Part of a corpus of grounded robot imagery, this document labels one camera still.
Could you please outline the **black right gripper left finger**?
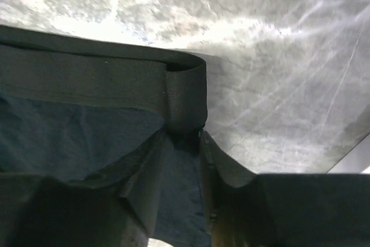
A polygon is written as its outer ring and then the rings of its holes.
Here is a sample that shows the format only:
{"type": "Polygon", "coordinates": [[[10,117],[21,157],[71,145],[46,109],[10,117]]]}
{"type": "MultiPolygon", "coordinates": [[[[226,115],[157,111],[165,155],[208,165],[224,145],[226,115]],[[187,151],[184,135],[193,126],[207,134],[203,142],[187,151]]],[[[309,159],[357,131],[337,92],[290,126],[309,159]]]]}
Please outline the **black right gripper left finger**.
{"type": "Polygon", "coordinates": [[[165,156],[158,131],[84,180],[1,173],[2,246],[146,246],[165,156]]]}

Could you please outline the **black underwear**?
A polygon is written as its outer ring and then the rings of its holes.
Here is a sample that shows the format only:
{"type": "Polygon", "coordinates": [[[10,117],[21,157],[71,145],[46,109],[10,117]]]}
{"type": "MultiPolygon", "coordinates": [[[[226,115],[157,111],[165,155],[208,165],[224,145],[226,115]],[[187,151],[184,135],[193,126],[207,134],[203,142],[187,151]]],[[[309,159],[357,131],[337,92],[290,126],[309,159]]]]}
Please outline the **black underwear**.
{"type": "Polygon", "coordinates": [[[165,133],[149,238],[209,246],[199,173],[206,62],[180,51],[1,27],[1,173],[84,180],[165,133]]]}

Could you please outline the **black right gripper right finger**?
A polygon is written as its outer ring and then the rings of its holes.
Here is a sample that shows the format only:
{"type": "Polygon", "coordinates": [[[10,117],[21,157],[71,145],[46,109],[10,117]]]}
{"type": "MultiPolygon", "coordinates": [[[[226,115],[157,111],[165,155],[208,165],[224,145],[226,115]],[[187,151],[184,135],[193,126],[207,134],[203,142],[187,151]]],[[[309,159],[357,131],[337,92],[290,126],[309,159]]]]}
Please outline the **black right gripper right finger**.
{"type": "Polygon", "coordinates": [[[213,246],[368,246],[369,176],[255,174],[201,132],[213,246]]]}

